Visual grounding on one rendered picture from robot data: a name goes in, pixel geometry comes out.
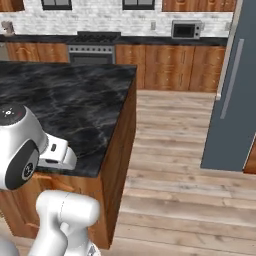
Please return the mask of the grey-brown small appliance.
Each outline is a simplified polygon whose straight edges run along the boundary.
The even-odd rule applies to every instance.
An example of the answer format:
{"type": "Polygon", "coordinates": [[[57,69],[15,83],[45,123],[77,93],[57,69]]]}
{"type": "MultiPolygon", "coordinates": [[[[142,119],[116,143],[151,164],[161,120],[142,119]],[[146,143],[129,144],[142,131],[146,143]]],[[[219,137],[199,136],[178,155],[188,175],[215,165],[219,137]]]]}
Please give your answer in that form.
{"type": "Polygon", "coordinates": [[[5,36],[13,36],[15,34],[14,27],[11,21],[2,21],[2,28],[5,30],[5,36]]]}

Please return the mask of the wooden wall cupboard run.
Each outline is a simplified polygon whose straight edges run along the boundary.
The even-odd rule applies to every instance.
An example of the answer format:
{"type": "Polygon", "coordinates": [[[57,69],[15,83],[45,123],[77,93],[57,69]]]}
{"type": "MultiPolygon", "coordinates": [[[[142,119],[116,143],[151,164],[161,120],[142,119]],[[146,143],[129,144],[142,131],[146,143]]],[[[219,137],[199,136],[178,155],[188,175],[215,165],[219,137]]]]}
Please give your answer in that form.
{"type": "Polygon", "coordinates": [[[237,0],[162,0],[164,12],[233,12],[237,0]]]}
{"type": "Polygon", "coordinates": [[[18,12],[23,10],[23,0],[0,0],[0,12],[18,12]]]}

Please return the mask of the wooden base cupboard run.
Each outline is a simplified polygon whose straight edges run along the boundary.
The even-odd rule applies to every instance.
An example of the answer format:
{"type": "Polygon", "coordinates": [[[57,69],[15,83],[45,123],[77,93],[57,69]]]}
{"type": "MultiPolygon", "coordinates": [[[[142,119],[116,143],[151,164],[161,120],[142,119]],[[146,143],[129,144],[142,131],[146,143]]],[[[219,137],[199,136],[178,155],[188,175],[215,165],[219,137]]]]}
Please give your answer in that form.
{"type": "Polygon", "coordinates": [[[217,91],[224,46],[117,44],[116,63],[137,66],[138,89],[217,91]]]}
{"type": "Polygon", "coordinates": [[[6,44],[11,61],[68,63],[67,46],[63,43],[22,43],[6,44]]]}

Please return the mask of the dark framed window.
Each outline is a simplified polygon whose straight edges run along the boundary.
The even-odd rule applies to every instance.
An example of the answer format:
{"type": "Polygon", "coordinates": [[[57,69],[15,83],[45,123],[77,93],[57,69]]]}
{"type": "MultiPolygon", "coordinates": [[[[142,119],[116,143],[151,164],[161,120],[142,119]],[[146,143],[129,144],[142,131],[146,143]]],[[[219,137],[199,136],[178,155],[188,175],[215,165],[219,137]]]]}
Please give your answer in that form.
{"type": "Polygon", "coordinates": [[[154,10],[155,0],[122,0],[124,10],[154,10]]]}
{"type": "Polygon", "coordinates": [[[41,0],[44,10],[71,10],[71,0],[41,0]]]}

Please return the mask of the steel dishwasher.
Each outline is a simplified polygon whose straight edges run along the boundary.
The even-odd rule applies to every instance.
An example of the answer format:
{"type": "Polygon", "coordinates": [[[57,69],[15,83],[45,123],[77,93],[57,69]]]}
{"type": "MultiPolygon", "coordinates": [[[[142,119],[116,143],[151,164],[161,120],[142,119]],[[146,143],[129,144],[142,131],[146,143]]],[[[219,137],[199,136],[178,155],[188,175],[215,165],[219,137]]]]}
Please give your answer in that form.
{"type": "Polygon", "coordinates": [[[0,61],[8,61],[8,51],[6,44],[4,42],[0,42],[0,61]]]}

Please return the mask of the steel oven with hob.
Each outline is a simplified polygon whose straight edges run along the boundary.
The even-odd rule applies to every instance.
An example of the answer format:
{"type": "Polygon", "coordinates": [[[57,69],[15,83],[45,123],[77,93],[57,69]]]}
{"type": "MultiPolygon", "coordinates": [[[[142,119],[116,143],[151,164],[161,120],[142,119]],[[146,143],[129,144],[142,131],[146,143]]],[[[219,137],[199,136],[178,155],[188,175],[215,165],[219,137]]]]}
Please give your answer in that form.
{"type": "Polygon", "coordinates": [[[69,60],[76,64],[115,64],[115,43],[120,32],[78,31],[67,42],[69,60]]]}

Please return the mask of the blue-grey fridge door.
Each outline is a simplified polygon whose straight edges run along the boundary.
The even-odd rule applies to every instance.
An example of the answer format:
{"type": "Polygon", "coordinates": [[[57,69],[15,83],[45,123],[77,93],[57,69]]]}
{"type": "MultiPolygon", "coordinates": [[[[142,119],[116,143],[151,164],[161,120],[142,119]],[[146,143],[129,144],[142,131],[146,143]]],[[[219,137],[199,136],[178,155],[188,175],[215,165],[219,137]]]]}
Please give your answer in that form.
{"type": "Polygon", "coordinates": [[[240,172],[256,135],[256,0],[243,0],[221,93],[215,100],[201,160],[203,169],[240,172]],[[239,39],[244,39],[225,119],[220,119],[239,39]]]}

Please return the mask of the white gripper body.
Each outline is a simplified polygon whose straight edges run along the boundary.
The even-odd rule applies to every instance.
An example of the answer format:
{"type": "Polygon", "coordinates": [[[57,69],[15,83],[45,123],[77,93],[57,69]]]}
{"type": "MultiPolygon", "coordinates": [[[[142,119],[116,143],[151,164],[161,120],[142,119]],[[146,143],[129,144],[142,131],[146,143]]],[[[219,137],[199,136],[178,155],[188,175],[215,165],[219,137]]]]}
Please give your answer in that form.
{"type": "Polygon", "coordinates": [[[70,147],[64,147],[62,150],[61,165],[63,169],[75,169],[77,163],[77,157],[74,151],[70,147]]]}

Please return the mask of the steel microwave oven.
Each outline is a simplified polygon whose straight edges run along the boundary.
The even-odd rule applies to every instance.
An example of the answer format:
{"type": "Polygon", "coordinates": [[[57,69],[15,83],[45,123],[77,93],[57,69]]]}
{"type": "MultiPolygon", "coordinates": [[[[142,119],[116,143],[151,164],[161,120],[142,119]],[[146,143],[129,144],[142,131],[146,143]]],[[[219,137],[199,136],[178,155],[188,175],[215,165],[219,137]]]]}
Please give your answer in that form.
{"type": "Polygon", "coordinates": [[[173,39],[199,39],[202,26],[201,20],[173,20],[171,37],[173,39]]]}

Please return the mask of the wooden island cabinet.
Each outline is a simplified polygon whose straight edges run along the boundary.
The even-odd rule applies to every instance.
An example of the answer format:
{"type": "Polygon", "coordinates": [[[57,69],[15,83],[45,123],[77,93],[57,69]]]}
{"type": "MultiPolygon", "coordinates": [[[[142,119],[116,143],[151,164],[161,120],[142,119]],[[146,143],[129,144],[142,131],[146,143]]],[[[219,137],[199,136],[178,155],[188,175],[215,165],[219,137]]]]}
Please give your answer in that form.
{"type": "Polygon", "coordinates": [[[35,238],[39,230],[36,198],[47,189],[57,189],[88,195],[99,201],[100,217],[89,228],[89,237],[99,248],[108,249],[114,236],[135,132],[136,86],[132,85],[96,178],[36,172],[21,188],[0,190],[0,211],[11,234],[35,238]]]}

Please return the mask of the wooden cabinet beside fridge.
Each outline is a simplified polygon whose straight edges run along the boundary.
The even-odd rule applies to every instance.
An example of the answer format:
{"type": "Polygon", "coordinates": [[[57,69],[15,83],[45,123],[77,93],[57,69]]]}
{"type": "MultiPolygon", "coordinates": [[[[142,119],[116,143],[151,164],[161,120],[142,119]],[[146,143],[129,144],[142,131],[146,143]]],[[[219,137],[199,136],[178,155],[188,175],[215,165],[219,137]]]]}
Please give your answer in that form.
{"type": "Polygon", "coordinates": [[[251,150],[248,155],[247,162],[245,164],[244,173],[256,175],[256,135],[252,143],[251,150]]]}

